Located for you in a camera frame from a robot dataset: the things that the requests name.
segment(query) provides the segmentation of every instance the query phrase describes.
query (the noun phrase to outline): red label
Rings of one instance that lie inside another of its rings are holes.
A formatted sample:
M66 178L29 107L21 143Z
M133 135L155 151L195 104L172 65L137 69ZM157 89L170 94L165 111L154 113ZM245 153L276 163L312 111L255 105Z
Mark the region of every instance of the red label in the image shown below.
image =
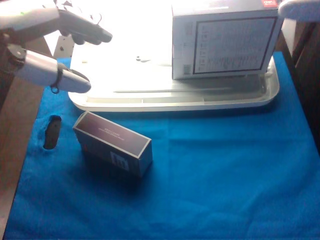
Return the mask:
M262 3L265 8L278 7L278 3L276 0L262 0Z

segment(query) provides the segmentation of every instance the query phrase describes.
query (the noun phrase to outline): blue tablecloth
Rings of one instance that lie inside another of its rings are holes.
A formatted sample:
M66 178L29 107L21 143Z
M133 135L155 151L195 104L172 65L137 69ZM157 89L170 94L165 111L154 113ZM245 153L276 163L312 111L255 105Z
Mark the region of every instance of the blue tablecloth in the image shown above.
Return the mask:
M284 58L274 58L280 93L266 107L101 113L152 139L141 180L89 167L72 130L81 111L46 88L5 238L318 238L320 159ZM60 137L45 150L52 115Z

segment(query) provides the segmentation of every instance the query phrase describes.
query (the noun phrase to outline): dark oval hole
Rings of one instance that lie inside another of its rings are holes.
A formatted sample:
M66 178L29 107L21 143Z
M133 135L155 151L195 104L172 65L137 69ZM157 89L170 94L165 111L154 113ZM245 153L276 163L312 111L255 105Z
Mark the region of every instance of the dark oval hole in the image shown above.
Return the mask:
M61 117L51 116L48 127L45 130L45 140L43 148L47 150L54 149L57 146L61 128Z

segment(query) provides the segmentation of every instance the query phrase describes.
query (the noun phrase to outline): small rectangular box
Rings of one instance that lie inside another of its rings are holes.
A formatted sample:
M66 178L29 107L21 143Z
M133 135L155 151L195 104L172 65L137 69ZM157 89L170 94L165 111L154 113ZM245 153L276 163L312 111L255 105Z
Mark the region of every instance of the small rectangular box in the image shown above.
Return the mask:
M83 151L138 177L153 161L151 139L89 111L73 126Z
M277 0L172 4L174 80L264 74L283 19Z

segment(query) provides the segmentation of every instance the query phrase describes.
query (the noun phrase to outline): white box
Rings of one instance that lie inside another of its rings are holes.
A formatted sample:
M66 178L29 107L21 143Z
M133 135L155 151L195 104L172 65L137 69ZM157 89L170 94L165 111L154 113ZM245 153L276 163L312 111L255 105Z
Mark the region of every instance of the white box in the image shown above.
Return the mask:
M172 78L264 74L283 18L276 0L172 4Z

